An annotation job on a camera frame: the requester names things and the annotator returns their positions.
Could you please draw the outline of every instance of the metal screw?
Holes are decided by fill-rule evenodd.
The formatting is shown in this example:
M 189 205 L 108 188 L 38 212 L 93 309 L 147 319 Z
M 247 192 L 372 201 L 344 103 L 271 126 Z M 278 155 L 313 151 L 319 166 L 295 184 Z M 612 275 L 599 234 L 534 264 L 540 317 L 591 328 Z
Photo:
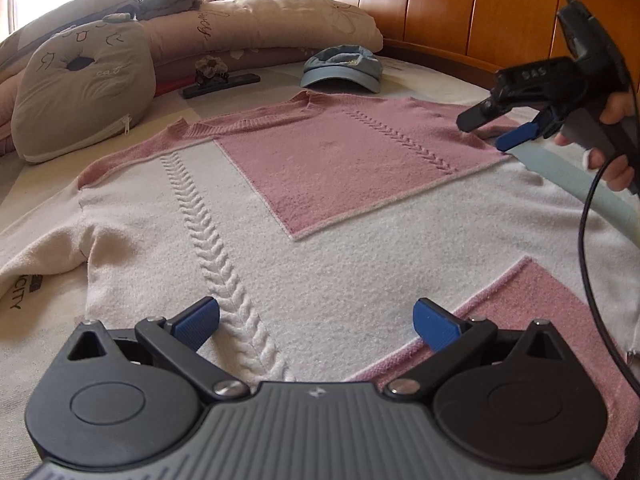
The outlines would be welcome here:
M 389 391 L 396 395 L 413 395 L 420 390 L 420 383 L 413 379 L 396 379 L 387 386 Z
M 235 399 L 245 395 L 249 390 L 249 387 L 238 381 L 237 379 L 229 379 L 226 381 L 220 381 L 214 384 L 213 391 L 220 397 L 227 397 L 228 399 Z

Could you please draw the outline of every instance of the gray cushion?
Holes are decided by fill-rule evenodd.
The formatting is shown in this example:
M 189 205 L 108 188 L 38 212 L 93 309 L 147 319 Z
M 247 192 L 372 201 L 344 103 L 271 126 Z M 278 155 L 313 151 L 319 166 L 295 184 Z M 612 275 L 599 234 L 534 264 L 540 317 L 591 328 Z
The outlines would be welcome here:
M 31 57 L 12 117 L 15 149 L 44 162 L 136 124 L 156 92 L 142 26 L 128 14 L 56 34 Z
M 201 4 L 202 0 L 142 0 L 136 17 L 139 20 L 151 20 L 158 16 L 199 9 Z

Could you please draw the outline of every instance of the hand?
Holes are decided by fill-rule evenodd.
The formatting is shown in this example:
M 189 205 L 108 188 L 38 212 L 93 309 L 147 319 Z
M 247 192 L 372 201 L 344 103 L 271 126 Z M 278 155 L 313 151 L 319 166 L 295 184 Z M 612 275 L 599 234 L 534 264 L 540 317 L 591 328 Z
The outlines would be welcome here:
M 631 92 L 613 92 L 607 100 L 600 121 L 605 124 L 619 123 L 625 116 L 631 117 L 636 113 L 634 109 L 633 95 Z M 556 136 L 556 144 L 558 146 L 567 146 L 572 143 L 563 134 Z M 597 170 L 602 167 L 607 158 L 597 148 L 589 151 L 586 155 L 586 166 L 588 170 Z M 602 175 L 603 180 L 612 191 L 622 191 L 631 184 L 634 179 L 634 169 L 629 166 L 626 155 L 620 155 L 614 160 Z

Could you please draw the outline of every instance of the handle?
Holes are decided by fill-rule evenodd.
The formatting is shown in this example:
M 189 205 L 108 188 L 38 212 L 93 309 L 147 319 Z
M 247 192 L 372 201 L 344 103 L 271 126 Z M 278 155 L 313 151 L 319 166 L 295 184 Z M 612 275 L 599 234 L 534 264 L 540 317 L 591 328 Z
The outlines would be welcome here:
M 637 194 L 640 189 L 640 149 L 636 121 L 634 118 L 625 118 L 617 124 L 600 122 L 607 99 L 606 94 L 601 94 L 582 108 L 574 110 L 566 118 L 562 134 L 586 150 L 600 149 L 606 157 L 617 153 L 626 155 L 629 165 L 636 170 L 629 190 Z

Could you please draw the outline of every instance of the light blue cap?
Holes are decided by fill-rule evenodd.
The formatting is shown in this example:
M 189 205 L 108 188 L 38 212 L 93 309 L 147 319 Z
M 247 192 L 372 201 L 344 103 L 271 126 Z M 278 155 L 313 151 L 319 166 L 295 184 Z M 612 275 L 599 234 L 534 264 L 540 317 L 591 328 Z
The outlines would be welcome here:
M 326 48 L 312 56 L 304 67 L 300 86 L 327 79 L 346 79 L 367 90 L 379 93 L 382 63 L 370 50 L 359 45 L 339 45 Z

